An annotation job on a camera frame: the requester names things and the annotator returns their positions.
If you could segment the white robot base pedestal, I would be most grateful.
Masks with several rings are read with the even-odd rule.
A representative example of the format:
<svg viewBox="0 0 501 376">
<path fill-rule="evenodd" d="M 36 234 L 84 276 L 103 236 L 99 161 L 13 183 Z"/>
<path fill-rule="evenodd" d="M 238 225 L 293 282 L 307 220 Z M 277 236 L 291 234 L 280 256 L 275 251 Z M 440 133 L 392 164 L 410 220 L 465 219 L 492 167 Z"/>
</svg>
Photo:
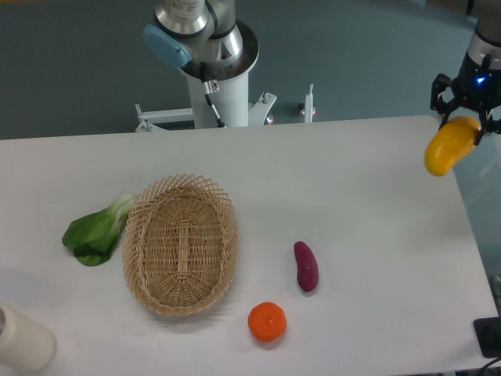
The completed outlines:
<svg viewBox="0 0 501 376">
<path fill-rule="evenodd" d="M 258 61 L 254 32 L 236 18 L 234 1 L 159 1 L 143 39 L 158 60 L 186 77 L 191 108 L 202 95 L 241 90 Z"/>
</svg>

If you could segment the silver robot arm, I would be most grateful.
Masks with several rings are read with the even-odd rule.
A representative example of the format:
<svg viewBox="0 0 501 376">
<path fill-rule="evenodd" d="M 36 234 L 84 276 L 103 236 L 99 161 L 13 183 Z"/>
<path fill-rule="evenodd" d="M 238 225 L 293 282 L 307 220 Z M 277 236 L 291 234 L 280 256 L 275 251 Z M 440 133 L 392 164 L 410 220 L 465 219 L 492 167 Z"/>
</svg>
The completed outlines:
<svg viewBox="0 0 501 376">
<path fill-rule="evenodd" d="M 500 106 L 500 2 L 436 0 L 425 5 L 477 20 L 458 75 L 438 74 L 432 82 L 430 108 L 442 116 L 440 126 L 460 107 L 477 113 L 478 145 L 484 135 L 500 133 L 500 121 L 492 118 Z"/>
</svg>

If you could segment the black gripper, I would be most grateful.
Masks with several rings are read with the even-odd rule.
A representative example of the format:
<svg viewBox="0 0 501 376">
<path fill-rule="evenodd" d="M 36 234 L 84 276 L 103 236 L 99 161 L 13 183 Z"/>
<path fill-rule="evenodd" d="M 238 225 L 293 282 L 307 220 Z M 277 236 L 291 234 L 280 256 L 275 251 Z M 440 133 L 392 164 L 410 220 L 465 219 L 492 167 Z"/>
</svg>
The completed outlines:
<svg viewBox="0 0 501 376">
<path fill-rule="evenodd" d="M 460 107 L 478 112 L 480 130 L 474 144 L 479 145 L 488 134 L 500 134 L 500 120 L 492 118 L 492 110 L 500 106 L 500 59 L 493 53 L 481 54 L 480 63 L 465 55 L 458 76 L 453 80 L 445 74 L 438 74 L 431 84 L 430 108 L 440 117 L 438 129 L 448 122 Z M 445 101 L 443 94 L 452 88 L 452 98 Z"/>
</svg>

